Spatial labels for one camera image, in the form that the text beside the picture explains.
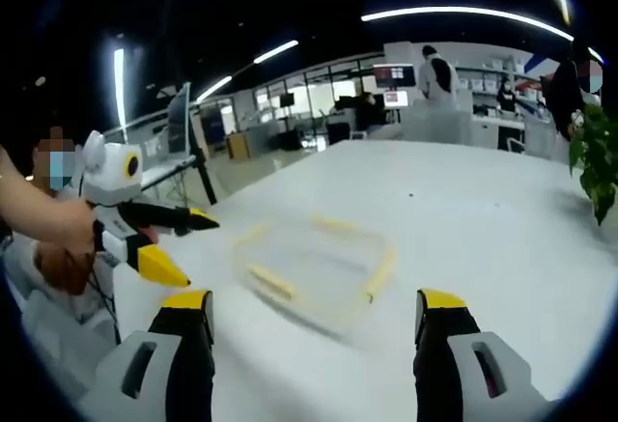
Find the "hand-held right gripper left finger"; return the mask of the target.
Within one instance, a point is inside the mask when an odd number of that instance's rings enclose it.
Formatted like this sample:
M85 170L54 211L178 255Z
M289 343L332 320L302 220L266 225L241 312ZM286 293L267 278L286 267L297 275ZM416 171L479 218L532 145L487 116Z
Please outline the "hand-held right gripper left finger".
M93 421L210 421L215 366L212 292L168 296L146 331L99 364Z

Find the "person's left hand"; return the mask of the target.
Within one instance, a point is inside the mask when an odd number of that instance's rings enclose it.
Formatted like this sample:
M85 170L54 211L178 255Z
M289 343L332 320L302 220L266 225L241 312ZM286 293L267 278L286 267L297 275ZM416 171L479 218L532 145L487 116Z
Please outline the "person's left hand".
M82 295L95 259L94 215L83 199L56 201L42 220L35 265L44 281L70 295Z

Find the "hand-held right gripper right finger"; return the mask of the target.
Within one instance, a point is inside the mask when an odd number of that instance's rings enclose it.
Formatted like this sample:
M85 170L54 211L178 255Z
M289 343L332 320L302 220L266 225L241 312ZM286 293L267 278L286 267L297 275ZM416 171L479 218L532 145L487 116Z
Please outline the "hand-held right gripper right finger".
M548 414L529 364L482 331L458 296L417 291L414 345L419 421L541 421Z

